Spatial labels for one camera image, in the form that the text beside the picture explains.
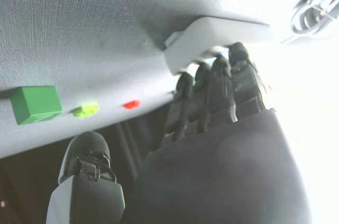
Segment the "yellow object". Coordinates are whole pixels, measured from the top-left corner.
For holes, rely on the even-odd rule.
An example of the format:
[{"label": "yellow object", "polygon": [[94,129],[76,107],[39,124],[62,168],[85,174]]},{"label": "yellow object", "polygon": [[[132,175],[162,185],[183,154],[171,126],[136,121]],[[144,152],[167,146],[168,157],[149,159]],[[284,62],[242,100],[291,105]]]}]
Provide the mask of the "yellow object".
[{"label": "yellow object", "polygon": [[100,106],[97,103],[89,104],[89,105],[82,105],[77,109],[73,110],[72,113],[75,117],[80,119],[84,117],[91,117],[96,114],[99,110]]}]

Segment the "red object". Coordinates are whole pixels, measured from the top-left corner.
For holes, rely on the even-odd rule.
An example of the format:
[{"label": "red object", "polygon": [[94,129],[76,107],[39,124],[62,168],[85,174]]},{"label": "red object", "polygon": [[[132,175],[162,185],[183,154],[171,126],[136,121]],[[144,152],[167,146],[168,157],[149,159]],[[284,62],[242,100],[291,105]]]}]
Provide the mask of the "red object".
[{"label": "red object", "polygon": [[140,101],[131,101],[123,105],[125,109],[135,109],[136,107],[140,106]]}]

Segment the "textured gray fabric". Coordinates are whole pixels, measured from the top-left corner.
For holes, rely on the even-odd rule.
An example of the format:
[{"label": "textured gray fabric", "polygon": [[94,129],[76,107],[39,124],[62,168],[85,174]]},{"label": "textured gray fabric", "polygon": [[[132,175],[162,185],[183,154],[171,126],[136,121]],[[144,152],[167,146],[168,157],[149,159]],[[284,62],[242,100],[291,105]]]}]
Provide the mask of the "textured gray fabric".
[{"label": "textured gray fabric", "polygon": [[[0,0],[0,157],[145,113],[167,102],[175,81],[165,39],[200,16],[267,22],[299,0]],[[55,85],[64,112],[17,126],[8,96]],[[140,108],[121,105],[139,98]],[[90,101],[89,119],[69,112]]]}]

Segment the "white plastic device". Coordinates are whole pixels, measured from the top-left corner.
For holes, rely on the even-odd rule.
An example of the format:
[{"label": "white plastic device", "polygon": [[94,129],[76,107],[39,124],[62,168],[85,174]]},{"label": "white plastic device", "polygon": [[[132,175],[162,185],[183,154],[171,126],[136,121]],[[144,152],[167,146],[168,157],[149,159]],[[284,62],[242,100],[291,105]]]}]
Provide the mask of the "white plastic device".
[{"label": "white plastic device", "polygon": [[184,31],[174,32],[165,42],[164,55],[170,71],[176,74],[215,46],[235,42],[242,42],[246,47],[262,46],[273,43],[274,39],[269,25],[203,17]]}]

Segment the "green block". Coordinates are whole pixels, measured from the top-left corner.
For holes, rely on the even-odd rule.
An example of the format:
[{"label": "green block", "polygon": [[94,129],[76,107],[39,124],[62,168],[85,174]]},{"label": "green block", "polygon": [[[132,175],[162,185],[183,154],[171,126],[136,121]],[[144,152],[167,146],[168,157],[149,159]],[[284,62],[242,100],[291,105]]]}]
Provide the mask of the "green block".
[{"label": "green block", "polygon": [[21,87],[11,102],[18,125],[50,120],[63,111],[53,86]]}]

